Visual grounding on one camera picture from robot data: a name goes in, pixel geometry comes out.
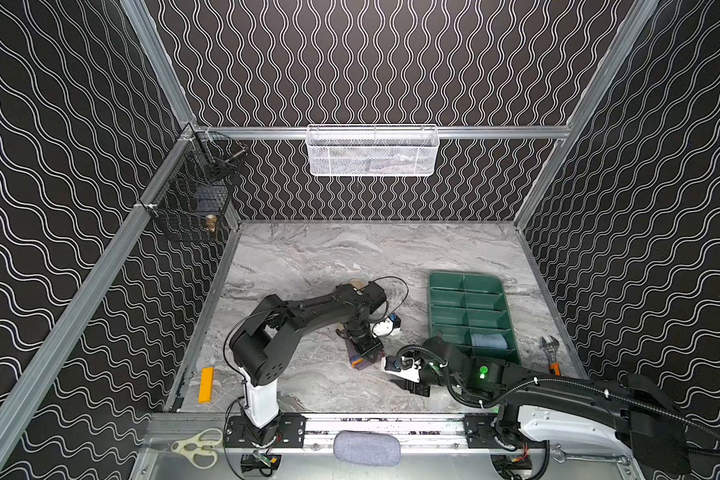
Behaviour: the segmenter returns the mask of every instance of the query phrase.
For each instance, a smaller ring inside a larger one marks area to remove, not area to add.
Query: scissors
[[[161,451],[170,451],[185,456],[190,463],[196,468],[211,468],[219,461],[219,454],[213,450],[221,445],[223,434],[220,428],[208,428],[195,436],[185,438],[183,440],[173,440],[172,442],[151,443],[145,447]],[[210,465],[201,465],[196,458],[211,457]]]

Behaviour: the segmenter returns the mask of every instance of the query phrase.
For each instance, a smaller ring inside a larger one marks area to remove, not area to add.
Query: black wire basket
[[[206,178],[216,182],[238,173],[250,147],[214,131],[197,133],[202,151],[187,154],[202,167]]]
[[[207,243],[226,241],[229,226],[230,175],[210,169],[201,152],[184,155],[163,186],[157,205],[149,208],[155,224],[171,241]]]

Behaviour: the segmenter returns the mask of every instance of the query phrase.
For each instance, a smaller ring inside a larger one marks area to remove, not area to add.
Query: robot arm
[[[277,378],[288,367],[302,337],[324,326],[343,323],[347,340],[373,361],[382,341],[371,332],[369,315],[384,304],[384,289],[374,282],[363,288],[339,285],[324,296],[283,301],[269,295],[230,339],[235,363],[246,379],[246,415],[254,441],[267,444],[277,430]],[[273,336],[266,331],[275,330]]]
[[[719,442],[720,435],[685,418],[671,398],[644,376],[628,375],[623,382],[550,376],[502,360],[465,355],[440,337],[385,357],[382,370],[446,386],[466,406],[499,405],[492,430],[505,445],[599,446],[604,453],[631,454],[643,465],[673,474],[690,473],[689,454],[720,456],[720,449],[686,444],[688,426]]]

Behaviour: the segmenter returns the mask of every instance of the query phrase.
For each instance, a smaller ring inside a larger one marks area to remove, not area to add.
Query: white wire basket
[[[428,177],[440,138],[435,125],[309,125],[309,171],[318,177]]]

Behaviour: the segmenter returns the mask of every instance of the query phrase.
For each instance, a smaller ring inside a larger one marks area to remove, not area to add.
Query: wire mesh basket
[[[223,242],[225,213],[232,186],[226,172],[209,168],[203,152],[188,152],[163,186],[150,216],[170,240],[185,243]]]
[[[204,165],[206,176],[211,181],[237,174],[245,162],[250,146],[217,131],[206,130],[196,133],[202,152],[196,161]]]
[[[309,125],[309,171],[318,177],[428,177],[440,139],[435,125]]]
[[[184,156],[202,169],[202,174],[209,182],[215,183],[237,174],[248,150],[249,148],[239,141],[226,138],[223,144],[217,141],[204,142],[201,150],[186,153]]]

